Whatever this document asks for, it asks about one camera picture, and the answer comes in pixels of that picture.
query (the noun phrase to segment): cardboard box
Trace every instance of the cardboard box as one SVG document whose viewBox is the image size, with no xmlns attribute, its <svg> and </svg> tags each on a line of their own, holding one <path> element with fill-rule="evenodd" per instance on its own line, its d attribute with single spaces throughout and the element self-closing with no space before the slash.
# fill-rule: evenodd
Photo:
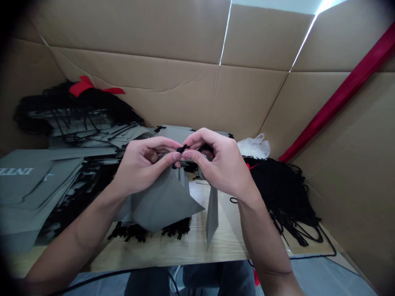
<svg viewBox="0 0 395 296">
<path fill-rule="evenodd" d="M 19 99 L 87 75 L 124 89 L 148 126 L 263 132 L 278 158 L 395 19 L 385 2 L 339 2 L 294 64 L 319 0 L 39 1 L 2 65 L 0 153 L 46 145 L 17 129 Z M 395 265 L 394 79 L 392 57 L 293 160 L 317 215 L 383 295 Z"/>
</svg>

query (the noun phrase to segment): forearm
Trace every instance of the forearm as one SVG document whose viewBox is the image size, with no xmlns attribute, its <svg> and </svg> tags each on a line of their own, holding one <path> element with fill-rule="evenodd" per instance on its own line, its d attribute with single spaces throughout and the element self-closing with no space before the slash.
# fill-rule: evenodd
<svg viewBox="0 0 395 296">
<path fill-rule="evenodd" d="M 243 238 L 254 264 L 269 272 L 292 272 L 283 241 L 258 189 L 250 193 L 248 203 L 238 199 L 238 205 Z"/>
<path fill-rule="evenodd" d="M 125 198 L 106 188 L 44 251 L 25 278 L 26 288 L 46 295 L 67 287 L 103 241 Z"/>
<path fill-rule="evenodd" d="M 243 238 L 265 295 L 303 295 L 258 189 L 244 200 L 238 199 Z"/>
</svg>

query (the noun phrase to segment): table surface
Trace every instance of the table surface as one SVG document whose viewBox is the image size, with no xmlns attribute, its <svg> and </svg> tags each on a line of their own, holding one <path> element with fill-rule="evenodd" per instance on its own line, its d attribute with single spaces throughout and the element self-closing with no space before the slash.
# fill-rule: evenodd
<svg viewBox="0 0 395 296">
<path fill-rule="evenodd" d="M 189 188 L 191 196 L 206 209 L 192 216 L 190 231 L 181 240 L 174 237 L 161 236 L 161 232 L 149 234 L 145 243 L 135 238 L 125 242 L 123 238 L 103 241 L 97 254 L 82 271 L 112 271 L 128 268 L 144 268 L 151 266 L 186 265 L 196 263 L 243 260 L 249 258 L 243 241 L 240 214 L 237 204 L 230 202 L 230 195 L 218 191 L 219 226 L 207 250 L 206 217 L 210 186 L 204 180 L 192 180 Z M 114 223 L 108 233 L 115 227 Z M 303 227 L 311 234 L 314 230 Z M 336 249 L 340 248 L 336 240 L 323 227 L 325 233 Z M 332 254 L 329 243 L 316 243 L 306 239 L 307 247 L 301 247 L 289 232 L 284 230 L 281 237 L 290 257 L 305 257 L 315 254 Z M 23 277 L 30 270 L 46 246 L 35 246 L 30 253 L 10 257 L 11 270 L 15 276 Z"/>
</svg>

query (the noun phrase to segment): plastic bag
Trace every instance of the plastic bag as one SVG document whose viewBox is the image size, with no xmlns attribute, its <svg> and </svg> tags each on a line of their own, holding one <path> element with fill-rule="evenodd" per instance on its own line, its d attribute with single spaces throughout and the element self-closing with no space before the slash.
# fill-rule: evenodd
<svg viewBox="0 0 395 296">
<path fill-rule="evenodd" d="M 238 141 L 240 153 L 244 156 L 254 156 L 255 158 L 268 158 L 270 154 L 270 144 L 265 140 L 265 134 L 259 134 L 256 138 L 246 138 Z"/>
</svg>

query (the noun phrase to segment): red pole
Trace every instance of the red pole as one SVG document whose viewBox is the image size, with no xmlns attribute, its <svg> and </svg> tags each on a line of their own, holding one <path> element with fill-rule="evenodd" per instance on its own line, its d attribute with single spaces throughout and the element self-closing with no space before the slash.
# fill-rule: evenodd
<svg viewBox="0 0 395 296">
<path fill-rule="evenodd" d="M 290 148 L 279 158 L 290 161 L 347 104 L 395 50 L 395 22 L 359 62 Z"/>
</svg>

